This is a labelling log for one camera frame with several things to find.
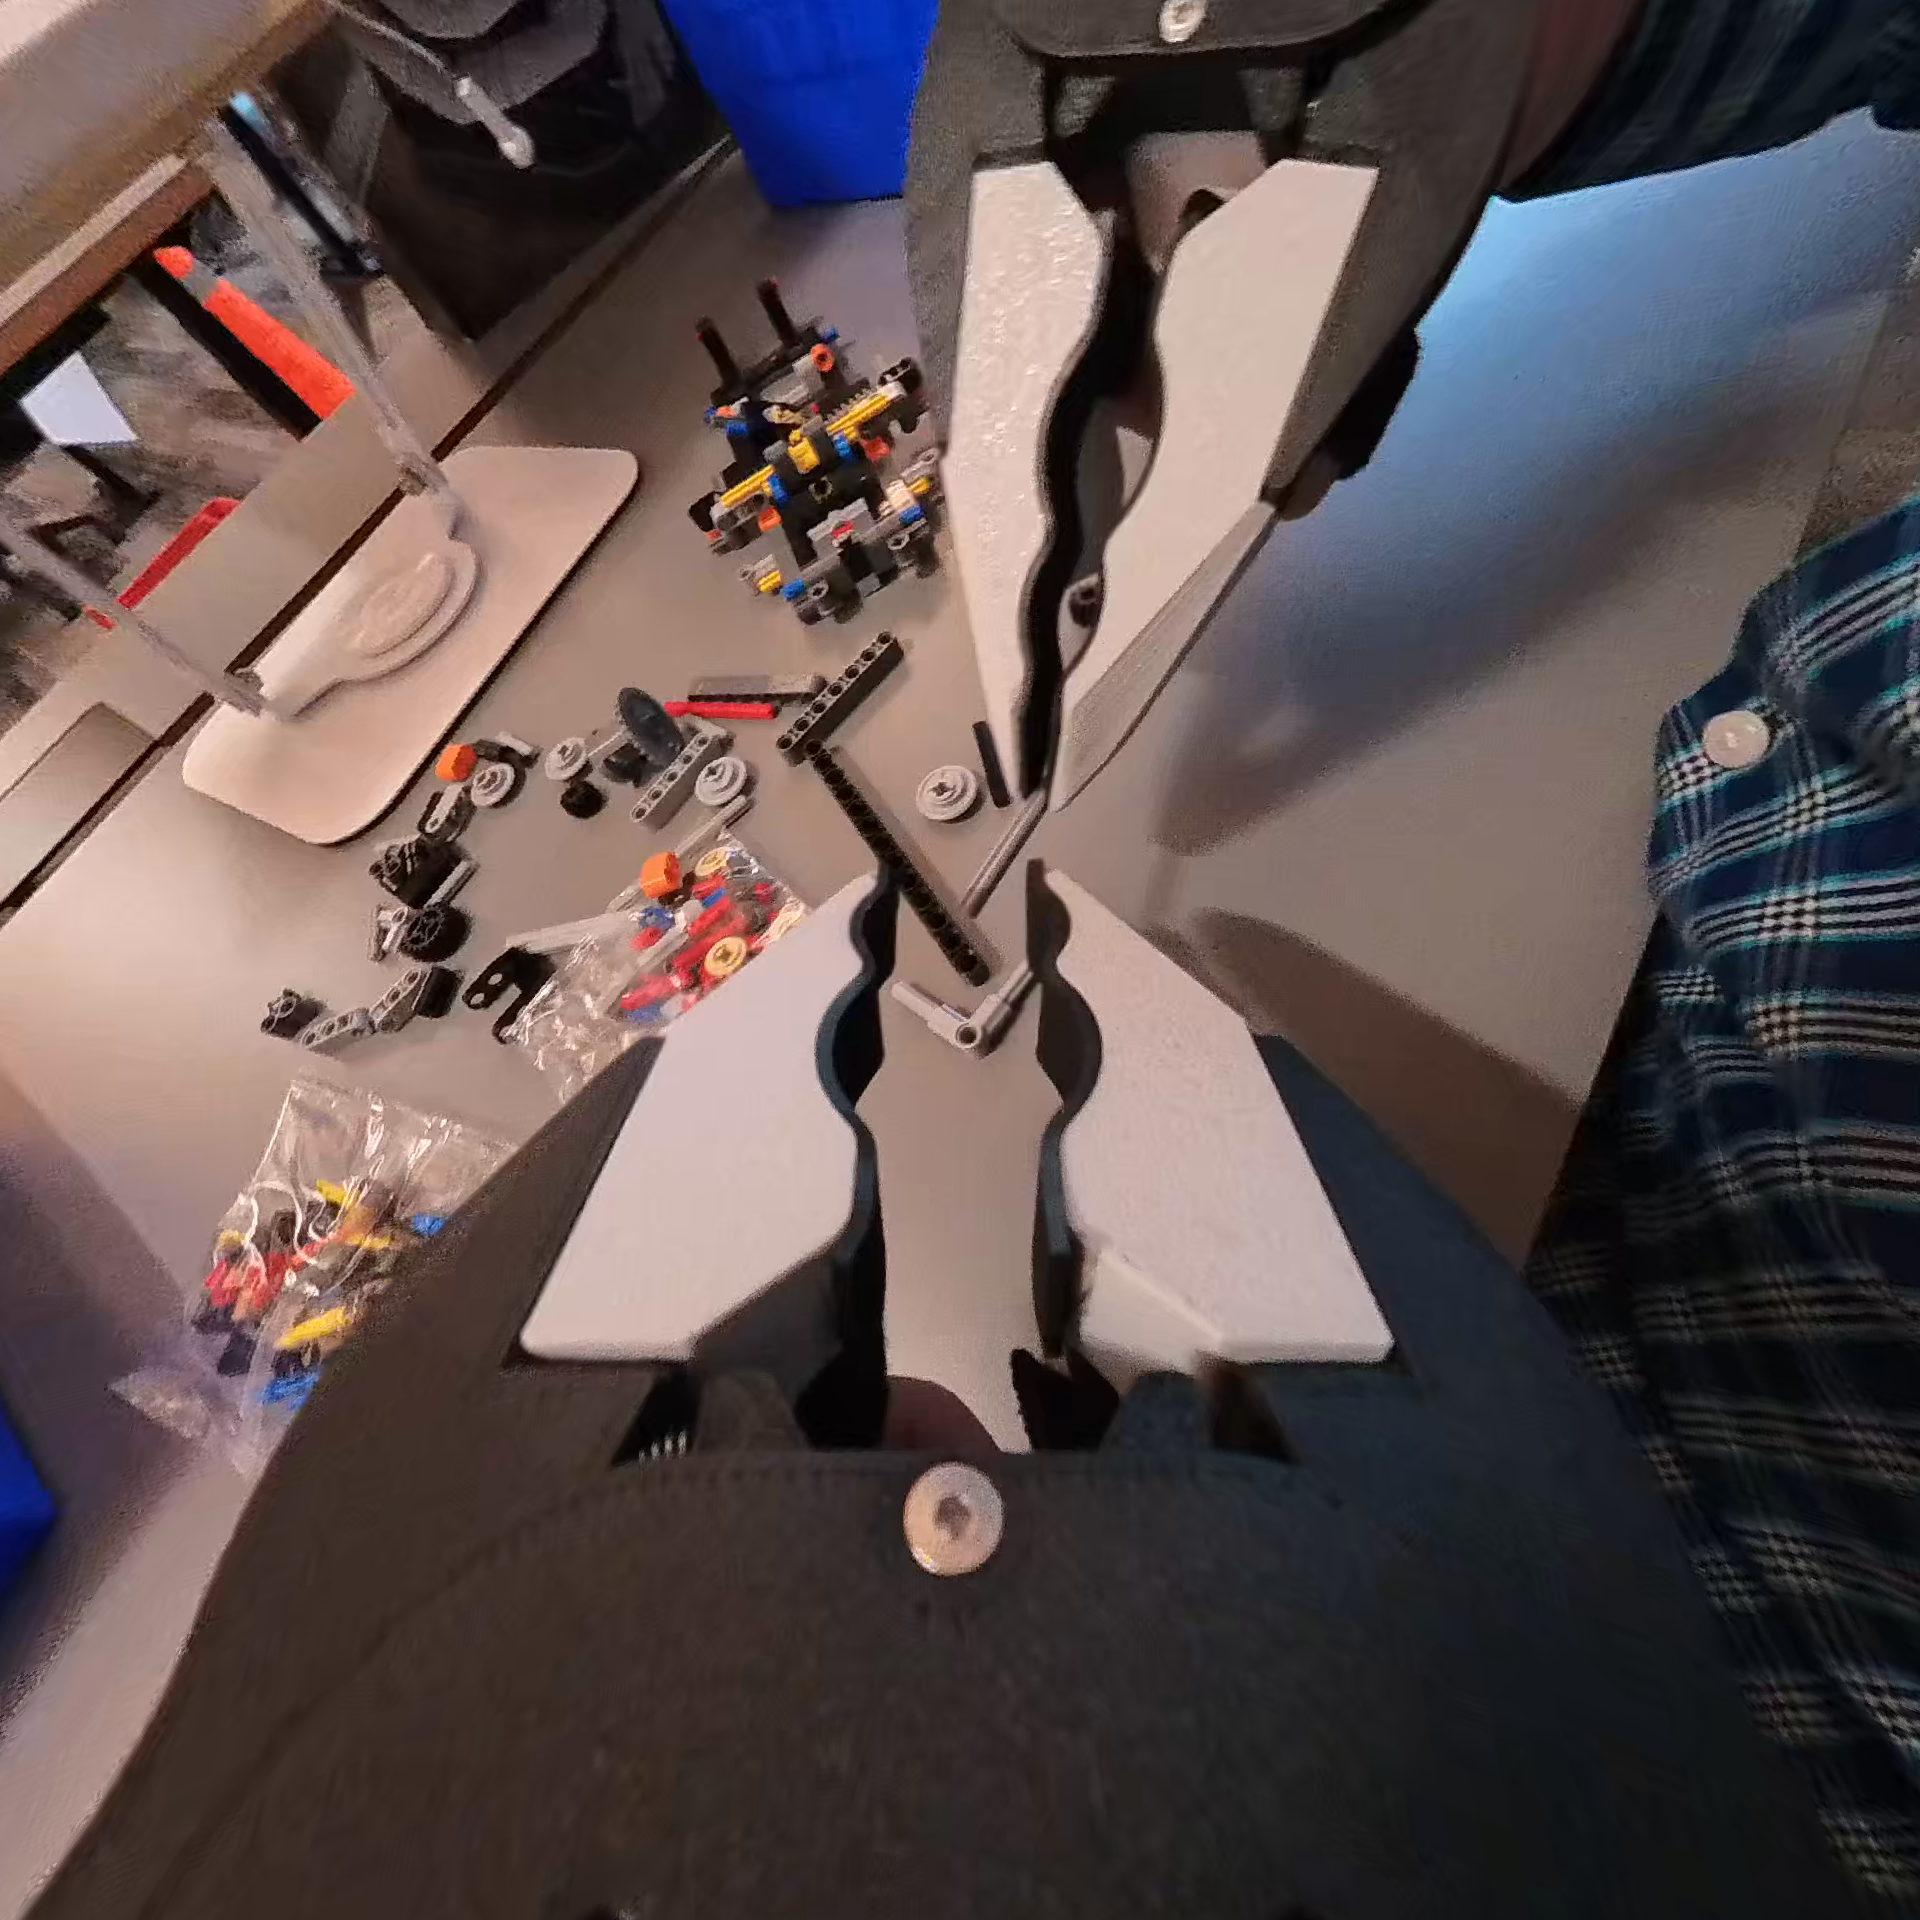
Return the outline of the partly built lego assembly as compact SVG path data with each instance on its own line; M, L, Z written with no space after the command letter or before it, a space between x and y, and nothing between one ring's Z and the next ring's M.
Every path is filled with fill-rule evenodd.
M825 320L796 320L776 279L755 287L774 345L735 357L704 318L698 338L715 381L704 423L727 445L715 485L688 519L715 557L804 626L850 622L902 578L942 569L945 474L920 444L928 414L921 364L860 372Z

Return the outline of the short black lego beam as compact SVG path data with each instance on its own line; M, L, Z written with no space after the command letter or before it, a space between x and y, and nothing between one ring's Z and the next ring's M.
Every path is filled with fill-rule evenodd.
M868 640L820 689L801 703L776 735L776 752L788 765L824 746L874 692L899 672L905 660L902 637L891 631Z

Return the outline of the blue plastic bin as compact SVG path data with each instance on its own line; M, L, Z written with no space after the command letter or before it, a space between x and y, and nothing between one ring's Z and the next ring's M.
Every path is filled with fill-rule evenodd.
M2 1602L10 1602L57 1526L59 1503L2 1406Z
M774 208L894 201L936 2L662 2Z

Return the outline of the bag of yellow lego parts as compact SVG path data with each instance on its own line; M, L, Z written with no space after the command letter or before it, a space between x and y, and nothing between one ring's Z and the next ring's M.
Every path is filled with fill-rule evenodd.
M118 1401L254 1478L401 1264L513 1154L464 1120L298 1076L209 1241L182 1328Z

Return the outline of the orange cylindrical object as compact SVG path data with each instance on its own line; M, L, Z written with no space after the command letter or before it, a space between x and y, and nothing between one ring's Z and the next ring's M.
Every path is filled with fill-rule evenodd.
M355 385L343 370L191 246L159 246L154 261L211 321L212 343L240 350L242 370L274 377L319 420L352 397Z

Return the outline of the bag of red lego parts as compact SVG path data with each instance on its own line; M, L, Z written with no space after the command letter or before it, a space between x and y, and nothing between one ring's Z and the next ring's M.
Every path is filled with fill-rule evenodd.
M631 901L567 950L507 1023L554 1096L582 1092L631 1046L664 1039L810 914L732 822L650 855Z

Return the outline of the long black lego beam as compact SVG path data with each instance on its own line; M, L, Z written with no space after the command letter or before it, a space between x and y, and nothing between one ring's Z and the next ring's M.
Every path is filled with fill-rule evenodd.
M804 746L803 758L843 812L862 846L891 878L902 901L924 925L948 968L970 988L985 988L995 974L995 953L924 850L838 746L817 742Z

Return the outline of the grey lego axle connector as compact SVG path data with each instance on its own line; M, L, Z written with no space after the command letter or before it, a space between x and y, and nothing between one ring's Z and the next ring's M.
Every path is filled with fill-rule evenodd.
M1033 967L1020 962L998 978L974 1007L951 1006L902 978L891 980L890 994L914 1018L921 1018L936 1039L984 1061L1002 1045L1033 985Z

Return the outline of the person's plaid shirt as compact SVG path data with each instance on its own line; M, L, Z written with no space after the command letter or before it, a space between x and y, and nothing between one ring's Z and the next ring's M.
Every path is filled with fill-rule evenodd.
M1918 1905L1918 506L1652 752L1652 922L1524 1277L1643 1452L1860 1916Z

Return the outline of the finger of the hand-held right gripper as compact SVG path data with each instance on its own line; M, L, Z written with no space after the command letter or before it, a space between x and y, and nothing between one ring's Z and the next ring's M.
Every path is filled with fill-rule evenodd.
M1176 244L1150 343L1159 433L1103 549L1047 800L1072 805L1138 729L1276 526L1267 472L1350 265L1377 168L1282 159Z
M1015 794L1067 800L1067 685L1111 599L1113 214L1055 159L974 174L945 489L984 713Z

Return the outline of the black lego bracket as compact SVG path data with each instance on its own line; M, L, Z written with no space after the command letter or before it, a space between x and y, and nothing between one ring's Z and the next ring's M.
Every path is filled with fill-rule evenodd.
M516 1022L554 978L556 968L559 962L548 950L511 943L467 978L457 1004L467 1013L491 1014L491 1039L496 1045L513 1045Z

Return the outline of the red bar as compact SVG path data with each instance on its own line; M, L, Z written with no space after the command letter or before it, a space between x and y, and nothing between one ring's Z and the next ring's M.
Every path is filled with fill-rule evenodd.
M182 529L176 529L166 546L142 566L142 570L123 588L115 602L120 608L140 608L193 553L204 546L227 520L242 506L238 495L215 495L198 511L193 511Z

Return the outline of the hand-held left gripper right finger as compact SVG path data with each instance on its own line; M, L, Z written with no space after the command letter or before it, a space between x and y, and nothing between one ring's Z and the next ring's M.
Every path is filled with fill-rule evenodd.
M1027 868L1033 1297L1049 1357L1377 1365L1395 1345L1250 1026L1081 881Z

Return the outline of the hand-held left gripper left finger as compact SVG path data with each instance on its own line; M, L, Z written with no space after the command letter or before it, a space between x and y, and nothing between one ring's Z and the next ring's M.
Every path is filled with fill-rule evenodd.
M539 1359L825 1369L875 1335L896 885L858 874L652 1046L519 1344Z

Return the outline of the wooden desk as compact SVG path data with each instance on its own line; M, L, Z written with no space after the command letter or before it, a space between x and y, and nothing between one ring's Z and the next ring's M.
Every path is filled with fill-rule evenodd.
M4 366L207 190L193 152L322 2L4 2Z

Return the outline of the black chair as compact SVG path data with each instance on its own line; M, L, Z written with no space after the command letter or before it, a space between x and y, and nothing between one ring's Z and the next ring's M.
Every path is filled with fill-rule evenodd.
M366 209L403 292L479 338L723 138L655 2L335 5L384 121Z

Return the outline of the white stand base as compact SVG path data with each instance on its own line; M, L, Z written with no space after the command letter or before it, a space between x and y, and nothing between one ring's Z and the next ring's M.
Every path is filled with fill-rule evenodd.
M407 495L219 706L184 784L313 848L372 828L628 502L624 448L481 445Z

